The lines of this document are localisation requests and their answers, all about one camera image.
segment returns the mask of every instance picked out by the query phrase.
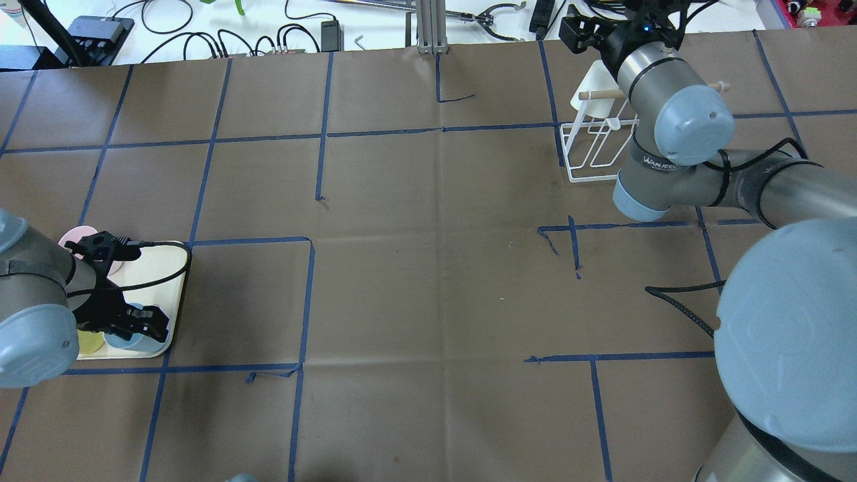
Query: red object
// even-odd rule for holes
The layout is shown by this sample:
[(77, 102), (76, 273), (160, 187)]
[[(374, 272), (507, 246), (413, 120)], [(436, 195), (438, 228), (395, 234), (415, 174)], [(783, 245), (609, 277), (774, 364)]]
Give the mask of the red object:
[[(797, 27), (795, 17), (789, 14), (784, 0), (776, 0), (776, 6), (788, 20), (788, 24), (792, 28)], [(848, 25), (848, 21), (857, 12), (841, 12), (839, 10), (839, 0), (814, 0), (807, 7), (818, 9), (821, 12), (821, 21), (819, 27), (837, 27), (840, 25)]]

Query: wooden handle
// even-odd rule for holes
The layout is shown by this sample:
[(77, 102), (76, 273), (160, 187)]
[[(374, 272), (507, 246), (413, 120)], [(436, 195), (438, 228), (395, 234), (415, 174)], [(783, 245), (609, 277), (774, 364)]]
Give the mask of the wooden handle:
[[(716, 82), (708, 84), (708, 87), (713, 88), (717, 92), (723, 92), (724, 90), (729, 90), (732, 85), (728, 82)], [(620, 91), (619, 89), (595, 90), (578, 93), (578, 100), (621, 99), (623, 97), (625, 97), (625, 93)]]

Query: white tray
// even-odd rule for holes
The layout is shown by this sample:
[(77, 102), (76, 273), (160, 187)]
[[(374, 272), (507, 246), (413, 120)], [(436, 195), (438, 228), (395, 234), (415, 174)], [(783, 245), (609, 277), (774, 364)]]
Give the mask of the white tray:
[[(143, 248), (141, 253), (140, 259), (125, 262), (116, 273), (109, 275), (110, 281), (118, 286), (128, 286), (158, 280), (175, 273), (184, 265), (188, 256), (184, 250), (176, 246), (153, 246)], [(160, 285), (124, 293), (127, 303), (139, 303), (144, 306), (156, 304), (170, 319), (167, 323), (167, 329), (170, 331), (163, 348), (157, 352), (132, 352), (114, 348), (105, 343), (98, 351), (87, 355), (79, 354), (77, 359), (154, 358), (165, 352), (172, 343), (172, 336), (176, 331), (178, 304), (182, 299), (185, 275), (186, 273)]]

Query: white floor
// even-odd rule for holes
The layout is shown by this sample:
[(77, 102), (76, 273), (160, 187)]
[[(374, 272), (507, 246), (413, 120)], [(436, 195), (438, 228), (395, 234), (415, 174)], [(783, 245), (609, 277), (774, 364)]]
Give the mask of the white floor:
[[(446, 7), (450, 10), (478, 14), (490, 5), (509, 0), (447, 0)], [(68, 26), (79, 15), (109, 15), (116, 8), (131, 3), (131, 0), (48, 0), (48, 5), (59, 21)], [(557, 0), (556, 7), (562, 3)], [(182, 32), (205, 31), (215, 34), (217, 29), (226, 28), (245, 37), (254, 44), (261, 35), (273, 36), (277, 28), (291, 21), (285, 18), (283, 2), (271, 0), (243, 0), (246, 15), (237, 13), (231, 0), (218, 0), (205, 4), (199, 0), (190, 0), (194, 9), (194, 19)], [(495, 30), (503, 35), (515, 38), (533, 40), (534, 34), (528, 32), (532, 9), (535, 0), (527, 2), (520, 11), (499, 9), (495, 12)], [(291, 0), (289, 15), (299, 16), (326, 11), (335, 14), (345, 30), (345, 49), (358, 50), (360, 47), (354, 40), (361, 35), (360, 43), (366, 49), (388, 49), (405, 45), (405, 14), (401, 12), (377, 9), (363, 6), (330, 3), (323, 0)], [(137, 5), (123, 11), (119, 16), (133, 18), (137, 23), (128, 41), (119, 54), (116, 63), (139, 63), (150, 51), (170, 38), (170, 35), (158, 35), (148, 32), (140, 23), (141, 6)], [(147, 23), (158, 30), (171, 30), (184, 23), (188, 8), (177, 0), (155, 0), (147, 8)], [(299, 21), (316, 38), (319, 35), (321, 21), (324, 18), (313, 18)], [(56, 44), (50, 40), (35, 22), (30, 22), (36, 40), (40, 45), (48, 45), (51, 49)], [(763, 30), (764, 25), (756, 11), (753, 0), (722, 0), (702, 12), (688, 26), (688, 32), (729, 32), (751, 29)], [(558, 26), (551, 30), (549, 39), (556, 39)], [(474, 23), (449, 21), (447, 37), (453, 44), (475, 44), (497, 42), (489, 37)], [(229, 52), (243, 52), (247, 48), (230, 35), (224, 36)], [(0, 14), (0, 44), (31, 45), (30, 33), (15, 20)], [(182, 58), (184, 40), (176, 39), (162, 48), (150, 62), (179, 60)], [(305, 35), (294, 32), (289, 35), (289, 47), (313, 50), (313, 46)], [(188, 48), (188, 58), (205, 58), (211, 54), (208, 47), (199, 39), (194, 39)]]

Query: black pole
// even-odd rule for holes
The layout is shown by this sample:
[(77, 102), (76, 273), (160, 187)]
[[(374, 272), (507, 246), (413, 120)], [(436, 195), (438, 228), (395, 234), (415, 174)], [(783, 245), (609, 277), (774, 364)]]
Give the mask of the black pole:
[(59, 48), (69, 56), (72, 66), (86, 67), (90, 64), (90, 58), (87, 53), (75, 42), (71, 33), (63, 27), (63, 24), (53, 16), (51, 11), (42, 2), (39, 0), (18, 0), (18, 3), (57, 42)]

